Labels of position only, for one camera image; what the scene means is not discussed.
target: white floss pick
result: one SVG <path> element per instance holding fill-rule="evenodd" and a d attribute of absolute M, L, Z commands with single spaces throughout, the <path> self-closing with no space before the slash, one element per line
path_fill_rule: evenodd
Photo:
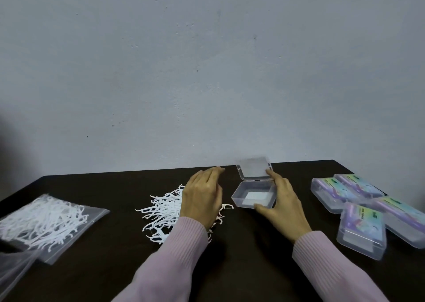
<path fill-rule="evenodd" d="M 88 214 L 83 211 L 82 205 L 43 195 L 1 220 L 0 238 L 22 242 L 27 249 L 48 246 L 50 252 L 87 223 Z"/>
<path fill-rule="evenodd" d="M 145 227 L 143 227 L 142 231 L 145 231 L 146 229 L 150 229 L 152 231 L 155 231 L 152 236 L 146 235 L 152 242 L 156 242 L 158 244 L 162 244 L 168 237 L 168 234 L 164 234 L 162 231 L 163 227 L 166 227 L 170 229 L 173 227 L 178 218 L 180 217 L 180 207 L 182 205 L 182 193 L 183 193 L 184 185 L 180 185 L 176 190 L 172 192 L 168 192 L 162 197 L 154 197 L 153 200 L 151 200 L 151 203 L 153 204 L 151 207 L 143 208 L 140 210 L 135 209 L 135 211 L 139 211 L 141 213 L 146 213 L 146 215 L 143 216 L 143 218 L 150 219 L 154 218 L 154 220 L 147 224 Z M 224 217 L 221 214 L 221 211 L 223 209 L 226 209 L 226 207 L 231 207 L 233 209 L 232 205 L 224 204 L 221 205 L 220 211 L 218 212 L 218 216 L 215 219 L 215 223 L 212 225 L 219 223 L 222 224 Z M 208 230 L 208 242 L 211 241 L 211 233 L 213 231 L 210 229 Z"/>

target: box lid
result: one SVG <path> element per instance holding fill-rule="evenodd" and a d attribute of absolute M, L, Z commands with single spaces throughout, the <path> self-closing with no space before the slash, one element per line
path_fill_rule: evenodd
<path fill-rule="evenodd" d="M 272 164 L 267 157 L 237 160 L 236 167 L 241 179 L 244 181 L 272 180 L 272 177 L 266 173 L 266 169 L 273 170 Z"/>

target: ribbed sleeve cuff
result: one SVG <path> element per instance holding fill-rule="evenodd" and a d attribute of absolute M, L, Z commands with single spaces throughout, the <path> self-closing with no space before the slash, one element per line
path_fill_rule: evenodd
<path fill-rule="evenodd" d="M 194 269 L 208 245 L 205 227 L 189 217 L 180 217 L 158 252 L 170 254 L 185 267 Z"/>
<path fill-rule="evenodd" d="M 343 272 L 344 255 L 321 231 L 312 231 L 300 237 L 294 245 L 292 258 L 314 288 L 328 292 Z"/>

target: dark table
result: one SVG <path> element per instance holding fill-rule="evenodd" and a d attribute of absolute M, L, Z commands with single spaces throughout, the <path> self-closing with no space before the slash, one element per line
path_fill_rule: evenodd
<path fill-rule="evenodd" d="M 375 261 L 336 241 L 340 216 L 329 213 L 310 191 L 314 177 L 350 173 L 333 160 L 274 163 L 299 196 L 313 230 L 323 231 L 364 269 L 390 301 L 425 301 L 425 251 L 387 231 L 384 258 Z M 43 193 L 111 211 L 91 226 L 53 266 L 36 262 L 4 301 L 110 301 L 159 245 L 141 229 L 135 208 L 150 206 L 185 184 L 199 168 L 44 176 L 0 203 L 4 216 Z M 241 182 L 235 166 L 220 178 L 223 203 Z M 222 225 L 193 273 L 191 301 L 316 301 L 311 284 L 291 258 L 292 246 L 252 209 L 226 209 Z M 1 244 L 1 251 L 11 251 Z"/>

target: pink sleeve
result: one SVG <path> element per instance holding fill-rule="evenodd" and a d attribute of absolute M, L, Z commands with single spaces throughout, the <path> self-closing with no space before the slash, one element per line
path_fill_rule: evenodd
<path fill-rule="evenodd" d="M 113 302 L 186 302 L 193 269 L 207 244 L 205 227 L 180 217 L 159 250 L 139 267 L 133 281 Z"/>
<path fill-rule="evenodd" d="M 388 301 L 369 275 L 338 251 L 321 231 L 299 238 L 292 257 L 325 302 Z"/>

